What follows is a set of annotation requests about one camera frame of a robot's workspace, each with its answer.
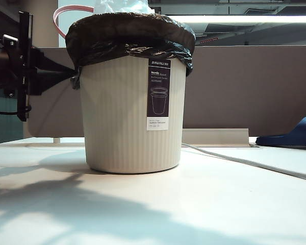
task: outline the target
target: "ceiling light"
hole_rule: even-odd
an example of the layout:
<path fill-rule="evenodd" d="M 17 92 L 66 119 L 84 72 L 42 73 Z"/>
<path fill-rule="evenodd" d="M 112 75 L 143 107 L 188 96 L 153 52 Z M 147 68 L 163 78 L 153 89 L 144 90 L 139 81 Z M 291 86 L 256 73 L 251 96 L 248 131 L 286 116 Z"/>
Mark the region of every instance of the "ceiling light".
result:
<path fill-rule="evenodd" d="M 306 16 L 279 15 L 170 15 L 184 23 L 306 23 Z"/>

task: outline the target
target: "table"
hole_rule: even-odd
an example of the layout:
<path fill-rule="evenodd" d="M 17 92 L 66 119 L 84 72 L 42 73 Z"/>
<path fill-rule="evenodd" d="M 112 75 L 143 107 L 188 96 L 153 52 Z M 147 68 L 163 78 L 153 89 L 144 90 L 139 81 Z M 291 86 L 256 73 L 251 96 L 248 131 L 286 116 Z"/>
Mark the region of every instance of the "table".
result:
<path fill-rule="evenodd" d="M 117 175 L 83 138 L 0 144 L 0 244 L 306 244 L 306 180 L 182 149 L 179 166 Z M 306 150 L 209 151 L 306 173 Z"/>

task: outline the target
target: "white trash can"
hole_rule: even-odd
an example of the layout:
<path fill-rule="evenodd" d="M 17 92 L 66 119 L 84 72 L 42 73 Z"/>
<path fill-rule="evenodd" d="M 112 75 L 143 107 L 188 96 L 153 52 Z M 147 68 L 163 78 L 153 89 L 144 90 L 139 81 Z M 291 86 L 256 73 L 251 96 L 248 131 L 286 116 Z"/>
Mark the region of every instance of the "white trash can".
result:
<path fill-rule="evenodd" d="M 178 165 L 186 67 L 171 59 L 168 130 L 147 130 L 148 59 L 125 56 L 83 67 L 81 100 L 86 161 L 110 173 L 149 173 Z"/>

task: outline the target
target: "black garbage bag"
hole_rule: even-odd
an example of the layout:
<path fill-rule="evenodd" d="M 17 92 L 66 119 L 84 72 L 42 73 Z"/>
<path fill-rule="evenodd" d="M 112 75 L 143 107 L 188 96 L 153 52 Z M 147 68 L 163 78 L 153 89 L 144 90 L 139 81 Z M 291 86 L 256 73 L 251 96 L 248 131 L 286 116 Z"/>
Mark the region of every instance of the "black garbage bag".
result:
<path fill-rule="evenodd" d="M 66 35 L 67 51 L 76 69 L 131 55 L 179 59 L 193 69 L 195 35 L 190 27 L 160 14 L 94 14 L 73 23 Z"/>

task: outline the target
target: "product label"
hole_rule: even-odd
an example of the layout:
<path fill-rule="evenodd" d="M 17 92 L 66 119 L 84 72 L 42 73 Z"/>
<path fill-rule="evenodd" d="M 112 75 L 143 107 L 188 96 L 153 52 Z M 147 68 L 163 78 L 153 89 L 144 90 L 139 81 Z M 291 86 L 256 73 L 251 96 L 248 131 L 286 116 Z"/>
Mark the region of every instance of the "product label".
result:
<path fill-rule="evenodd" d="M 148 60 L 147 130 L 168 130 L 170 60 Z"/>

